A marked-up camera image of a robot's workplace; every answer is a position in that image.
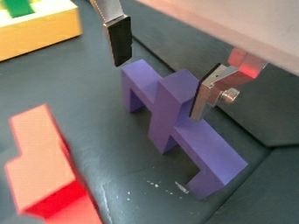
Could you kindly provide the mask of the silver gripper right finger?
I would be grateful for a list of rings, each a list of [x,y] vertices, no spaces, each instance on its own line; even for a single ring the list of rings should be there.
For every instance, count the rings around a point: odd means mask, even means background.
[[[229,56],[229,66],[219,63],[199,82],[190,118],[198,122],[219,102],[231,104],[239,96],[237,87],[251,82],[266,66],[266,60],[234,48]]]

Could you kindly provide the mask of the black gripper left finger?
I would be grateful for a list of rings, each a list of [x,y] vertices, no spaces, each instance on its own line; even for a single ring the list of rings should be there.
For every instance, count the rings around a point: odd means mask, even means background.
[[[133,58],[131,17],[123,12],[119,0],[90,0],[102,19],[114,64],[122,66]]]

